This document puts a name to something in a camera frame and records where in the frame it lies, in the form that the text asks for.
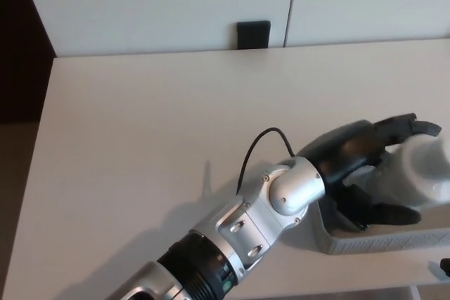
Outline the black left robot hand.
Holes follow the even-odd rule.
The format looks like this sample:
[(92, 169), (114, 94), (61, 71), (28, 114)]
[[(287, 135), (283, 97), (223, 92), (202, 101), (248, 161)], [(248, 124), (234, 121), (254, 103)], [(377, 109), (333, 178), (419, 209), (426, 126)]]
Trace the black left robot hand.
[(360, 185), (345, 185), (344, 180), (362, 167), (379, 167), (388, 158), (387, 146), (402, 144), (416, 135), (438, 136), (441, 130), (432, 122), (418, 121), (414, 113), (376, 123), (363, 119), (319, 136), (297, 155), (319, 170), (326, 196), (332, 199), (337, 213), (358, 230), (373, 224), (413, 225), (421, 221), (419, 211), (401, 202), (376, 202)]

